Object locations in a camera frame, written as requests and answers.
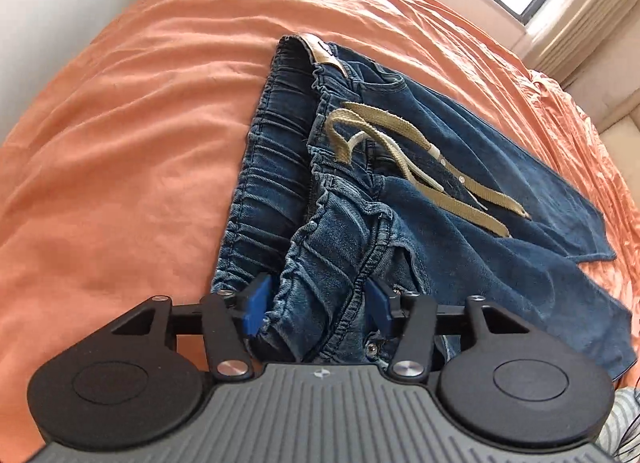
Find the blue denim jeans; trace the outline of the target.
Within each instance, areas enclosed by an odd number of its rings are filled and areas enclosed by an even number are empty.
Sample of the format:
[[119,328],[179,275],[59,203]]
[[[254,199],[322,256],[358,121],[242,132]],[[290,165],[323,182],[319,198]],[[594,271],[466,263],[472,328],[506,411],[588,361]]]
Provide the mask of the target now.
[[360,363],[397,347],[368,285],[473,294],[596,361],[636,360],[631,314],[582,272],[611,261],[602,214],[467,108],[353,50],[281,38],[250,124],[212,289],[270,275],[265,361]]

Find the orange bed sheet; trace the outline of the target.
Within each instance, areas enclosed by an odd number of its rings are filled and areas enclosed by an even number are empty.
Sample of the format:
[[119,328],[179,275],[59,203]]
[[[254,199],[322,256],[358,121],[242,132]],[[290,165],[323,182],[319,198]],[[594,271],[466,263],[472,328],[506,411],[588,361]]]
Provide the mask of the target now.
[[154,294],[213,277],[277,42],[309,32],[461,102],[602,212],[584,272],[639,307],[639,211],[557,82],[436,0],[140,0],[40,93],[1,148],[1,457],[42,446],[34,372]]

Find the grey striped shirt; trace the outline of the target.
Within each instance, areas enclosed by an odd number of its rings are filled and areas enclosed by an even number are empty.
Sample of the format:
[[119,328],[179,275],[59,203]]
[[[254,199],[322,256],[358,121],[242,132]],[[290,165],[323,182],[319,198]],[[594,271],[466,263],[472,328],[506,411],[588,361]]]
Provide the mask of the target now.
[[600,431],[597,445],[617,462],[639,462],[639,391],[634,387],[615,392],[612,410]]

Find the beige curtain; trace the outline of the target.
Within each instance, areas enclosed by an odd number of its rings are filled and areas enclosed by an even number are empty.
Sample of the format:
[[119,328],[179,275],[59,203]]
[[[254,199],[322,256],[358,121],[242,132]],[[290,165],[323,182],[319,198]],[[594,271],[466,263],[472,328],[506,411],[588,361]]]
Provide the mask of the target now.
[[512,47],[529,69],[562,85],[614,33],[639,0],[547,0]]

